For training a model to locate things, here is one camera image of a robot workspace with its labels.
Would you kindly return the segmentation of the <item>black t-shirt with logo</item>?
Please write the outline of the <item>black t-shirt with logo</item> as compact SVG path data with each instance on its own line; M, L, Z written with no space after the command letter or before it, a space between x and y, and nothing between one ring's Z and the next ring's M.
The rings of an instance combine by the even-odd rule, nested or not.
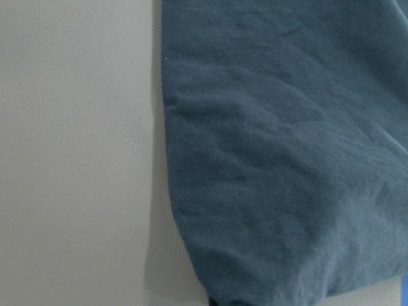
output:
M407 2L163 1L171 207L212 305L407 273Z

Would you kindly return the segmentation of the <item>brown paper table mat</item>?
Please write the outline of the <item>brown paper table mat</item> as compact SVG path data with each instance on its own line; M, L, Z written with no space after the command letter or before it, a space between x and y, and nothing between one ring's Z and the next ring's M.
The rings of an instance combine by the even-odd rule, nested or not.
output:
M173 216L163 1L1 2L1 304L212 305ZM315 305L406 305L407 273Z

